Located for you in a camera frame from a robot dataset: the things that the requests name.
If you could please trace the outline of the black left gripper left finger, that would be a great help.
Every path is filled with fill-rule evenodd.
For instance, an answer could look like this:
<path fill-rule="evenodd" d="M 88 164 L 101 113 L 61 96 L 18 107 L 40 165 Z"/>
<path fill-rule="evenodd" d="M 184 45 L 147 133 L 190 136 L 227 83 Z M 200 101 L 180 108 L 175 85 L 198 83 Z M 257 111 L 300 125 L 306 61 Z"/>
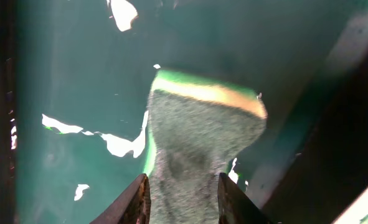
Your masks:
<path fill-rule="evenodd" d="M 151 194 L 149 179 L 140 174 L 90 224 L 149 224 Z"/>

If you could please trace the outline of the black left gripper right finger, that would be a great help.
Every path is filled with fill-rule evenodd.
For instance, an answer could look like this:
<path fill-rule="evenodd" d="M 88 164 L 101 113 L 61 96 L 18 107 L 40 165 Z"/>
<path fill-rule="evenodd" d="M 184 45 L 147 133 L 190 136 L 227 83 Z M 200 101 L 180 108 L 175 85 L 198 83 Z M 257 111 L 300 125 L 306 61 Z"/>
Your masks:
<path fill-rule="evenodd" d="M 230 177 L 221 172 L 217 189 L 219 224 L 272 224 Z"/>

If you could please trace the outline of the green yellow sponge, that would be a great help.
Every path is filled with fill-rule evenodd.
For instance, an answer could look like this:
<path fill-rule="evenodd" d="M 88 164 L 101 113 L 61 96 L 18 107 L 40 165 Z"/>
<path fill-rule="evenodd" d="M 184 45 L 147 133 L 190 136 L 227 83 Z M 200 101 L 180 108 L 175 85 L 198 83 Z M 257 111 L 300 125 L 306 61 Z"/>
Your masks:
<path fill-rule="evenodd" d="M 264 132 L 267 111 L 251 89 L 174 70 L 157 72 L 148 98 L 156 151 L 151 223 L 217 223 L 219 174 Z"/>

